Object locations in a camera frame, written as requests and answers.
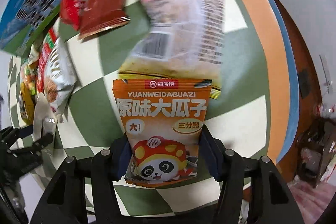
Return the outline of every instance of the panda mouth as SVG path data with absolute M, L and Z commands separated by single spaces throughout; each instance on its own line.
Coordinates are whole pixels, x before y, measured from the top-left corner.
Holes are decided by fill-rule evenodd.
M 161 179 L 161 177 L 162 177 L 162 174 L 159 175 L 159 176 L 152 177 L 152 178 L 153 178 L 153 179 Z

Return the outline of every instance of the yellow spot on hat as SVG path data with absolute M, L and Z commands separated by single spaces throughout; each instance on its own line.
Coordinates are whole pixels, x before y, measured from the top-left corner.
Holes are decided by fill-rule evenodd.
M 145 149 L 142 146 L 139 146 L 134 154 L 138 159 L 142 159 L 145 156 Z
M 183 151 L 180 149 L 180 150 L 177 150 L 176 152 L 176 157 L 181 157 L 183 155 Z
M 170 145 L 167 145 L 165 148 L 167 152 L 173 152 L 176 149 L 176 147 L 177 147 L 176 144 L 170 144 Z

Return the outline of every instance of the orange snack bag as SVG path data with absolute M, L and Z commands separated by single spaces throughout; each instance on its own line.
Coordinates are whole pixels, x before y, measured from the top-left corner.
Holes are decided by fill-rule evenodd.
M 197 175 L 210 91 L 211 80 L 114 80 L 115 101 L 133 152 L 127 183 L 157 187 Z

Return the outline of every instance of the panda face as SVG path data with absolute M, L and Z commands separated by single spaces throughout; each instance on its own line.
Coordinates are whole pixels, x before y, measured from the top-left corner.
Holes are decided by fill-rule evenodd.
M 168 181 L 177 176 L 179 166 L 177 160 L 155 159 L 138 167 L 143 179 L 150 181 Z

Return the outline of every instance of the panda eye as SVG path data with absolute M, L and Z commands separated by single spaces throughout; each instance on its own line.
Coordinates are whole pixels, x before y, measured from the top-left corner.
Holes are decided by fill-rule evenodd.
M 171 162 L 165 160 L 159 164 L 159 168 L 162 172 L 167 174 L 174 170 L 174 165 Z
M 149 177 L 151 174 L 153 174 L 154 168 L 151 165 L 146 166 L 144 169 L 141 171 L 141 176 L 143 177 Z

